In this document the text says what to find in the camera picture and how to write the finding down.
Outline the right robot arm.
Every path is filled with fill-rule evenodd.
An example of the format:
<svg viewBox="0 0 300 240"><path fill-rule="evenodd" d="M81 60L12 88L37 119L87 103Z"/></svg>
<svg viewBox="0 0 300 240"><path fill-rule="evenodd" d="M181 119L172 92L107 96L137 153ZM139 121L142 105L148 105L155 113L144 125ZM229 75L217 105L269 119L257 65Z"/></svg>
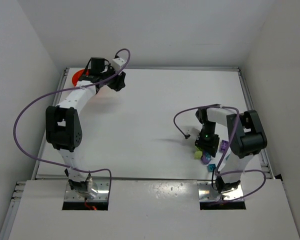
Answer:
<svg viewBox="0 0 300 240"><path fill-rule="evenodd" d="M203 155L216 156L220 140L215 134L216 124L227 128L228 144L213 171L214 185L219 193L237 188L249 161L268 144L257 111L240 113L235 107L216 104L199 108L195 116L202 125L195 146Z"/></svg>

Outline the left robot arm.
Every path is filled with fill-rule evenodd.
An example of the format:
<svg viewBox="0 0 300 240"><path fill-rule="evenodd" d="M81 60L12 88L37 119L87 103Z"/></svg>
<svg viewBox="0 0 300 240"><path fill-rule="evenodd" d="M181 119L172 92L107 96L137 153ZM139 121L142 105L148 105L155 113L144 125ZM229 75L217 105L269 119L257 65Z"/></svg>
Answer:
<svg viewBox="0 0 300 240"><path fill-rule="evenodd" d="M83 140L80 113L100 88L108 86L118 92L125 87L127 61L118 55L111 61L92 57L86 67L72 79L76 87L56 106L45 111L46 141L61 155L67 165L65 174L71 190L85 199L93 197L93 180L90 173L83 172L83 160L79 146Z"/></svg>

